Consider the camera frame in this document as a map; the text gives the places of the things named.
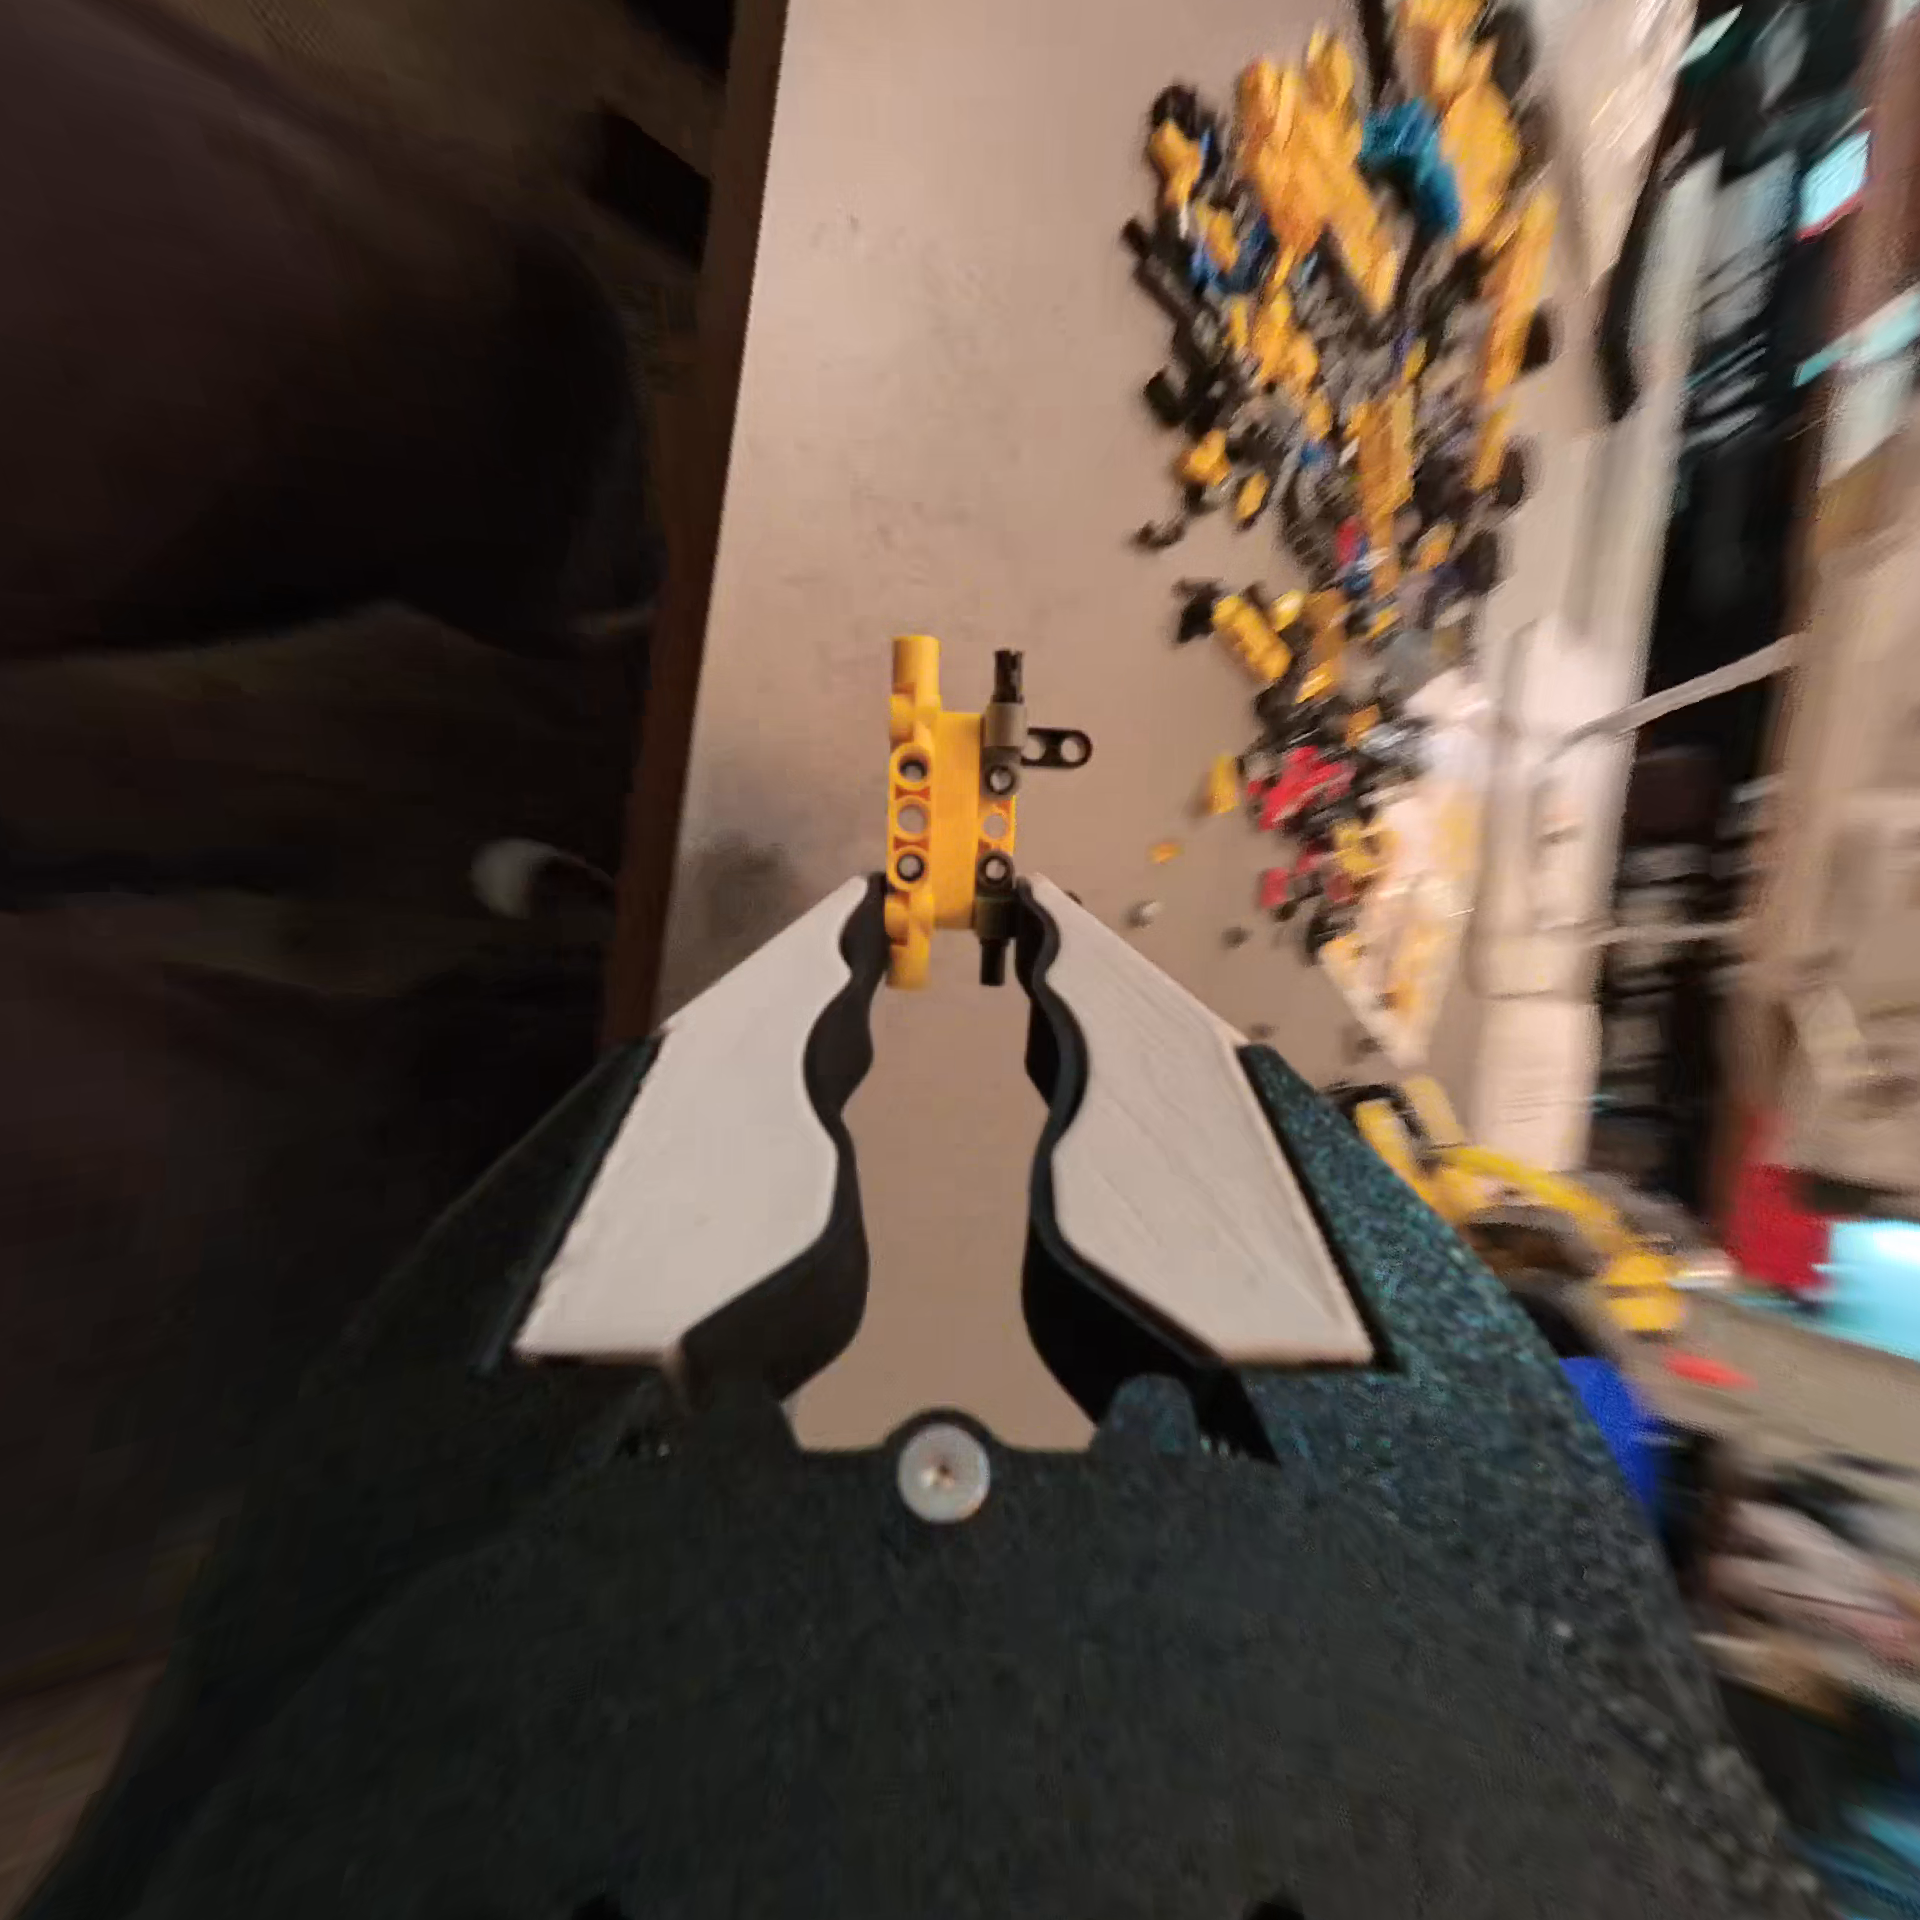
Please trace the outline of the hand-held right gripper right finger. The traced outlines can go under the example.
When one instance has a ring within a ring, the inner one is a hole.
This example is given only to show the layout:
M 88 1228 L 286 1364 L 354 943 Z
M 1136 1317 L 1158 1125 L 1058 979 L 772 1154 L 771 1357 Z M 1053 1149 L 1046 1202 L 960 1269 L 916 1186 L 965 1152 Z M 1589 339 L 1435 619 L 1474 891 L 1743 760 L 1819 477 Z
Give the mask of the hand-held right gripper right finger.
M 1372 1368 L 1252 1042 L 1044 876 L 1020 882 L 1018 977 L 1044 1102 L 1020 1308 L 1079 1411 L 1170 1379 L 1200 1420 L 1240 1422 L 1247 1378 Z

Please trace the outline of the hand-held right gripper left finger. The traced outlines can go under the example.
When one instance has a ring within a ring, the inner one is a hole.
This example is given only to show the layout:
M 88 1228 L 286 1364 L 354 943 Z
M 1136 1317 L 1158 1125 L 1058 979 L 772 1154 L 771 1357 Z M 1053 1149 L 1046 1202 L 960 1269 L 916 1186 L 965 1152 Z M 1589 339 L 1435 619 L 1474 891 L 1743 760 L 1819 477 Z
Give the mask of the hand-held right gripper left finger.
M 882 887 L 851 876 L 654 1034 L 515 1328 L 527 1361 L 786 1400 L 869 1279 L 846 1105 L 873 1062 Z

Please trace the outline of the yellow toy brick assembly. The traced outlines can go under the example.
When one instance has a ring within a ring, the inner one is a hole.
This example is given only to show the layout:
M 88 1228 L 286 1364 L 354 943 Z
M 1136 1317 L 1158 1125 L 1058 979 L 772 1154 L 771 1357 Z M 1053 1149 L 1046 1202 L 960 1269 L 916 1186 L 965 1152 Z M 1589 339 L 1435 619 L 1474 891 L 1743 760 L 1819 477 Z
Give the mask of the yellow toy brick assembly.
M 894 641 L 887 707 L 888 983 L 923 985 L 933 935 L 965 931 L 976 939 L 977 979 L 997 985 L 1020 920 L 1022 777 L 1079 769 L 1090 760 L 1090 734 L 1028 719 L 1014 648 L 995 651 L 981 707 L 950 707 L 942 644 L 923 633 Z

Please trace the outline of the black and yellow toy model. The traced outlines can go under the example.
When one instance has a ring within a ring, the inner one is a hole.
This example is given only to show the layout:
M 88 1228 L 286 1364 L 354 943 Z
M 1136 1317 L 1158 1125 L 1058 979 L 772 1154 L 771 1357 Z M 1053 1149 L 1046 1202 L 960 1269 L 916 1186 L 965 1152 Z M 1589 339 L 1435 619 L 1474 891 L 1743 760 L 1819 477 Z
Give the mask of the black and yellow toy model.
M 1342 1083 L 1328 1101 L 1560 1354 L 1617 1357 L 1684 1328 L 1671 1239 L 1617 1197 L 1468 1140 L 1428 1077 Z

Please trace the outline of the yellow printed sticker sheet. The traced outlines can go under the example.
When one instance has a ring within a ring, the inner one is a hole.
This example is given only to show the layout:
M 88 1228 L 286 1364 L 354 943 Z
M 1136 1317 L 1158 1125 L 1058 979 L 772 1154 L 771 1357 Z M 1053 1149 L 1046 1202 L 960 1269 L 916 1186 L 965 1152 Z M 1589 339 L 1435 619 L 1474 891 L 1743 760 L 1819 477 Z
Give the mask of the yellow printed sticker sheet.
M 1386 806 L 1394 847 L 1351 979 L 1372 1065 L 1428 1075 L 1469 1141 L 1549 1171 L 1585 1154 L 1596 1066 L 1574 943 L 1591 799 L 1549 767 L 1589 707 L 1576 638 L 1530 619 L 1414 695 L 1420 767 Z

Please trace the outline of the pile of loose toy bricks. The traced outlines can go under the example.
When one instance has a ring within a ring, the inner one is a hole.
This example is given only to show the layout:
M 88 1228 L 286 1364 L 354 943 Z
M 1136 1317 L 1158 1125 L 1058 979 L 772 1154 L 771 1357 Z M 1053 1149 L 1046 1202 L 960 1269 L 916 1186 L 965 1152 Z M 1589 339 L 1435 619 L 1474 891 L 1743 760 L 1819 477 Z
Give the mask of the pile of loose toy bricks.
M 1261 914 L 1396 1066 L 1428 1057 L 1481 865 L 1480 628 L 1533 491 L 1515 397 L 1559 348 L 1556 196 L 1526 4 L 1357 4 L 1217 107 L 1148 110 L 1153 208 L 1123 230 L 1170 325 L 1141 388 L 1180 444 L 1176 546 L 1267 526 L 1292 588 L 1180 586 L 1180 643 L 1255 684 L 1235 792 L 1282 845 Z

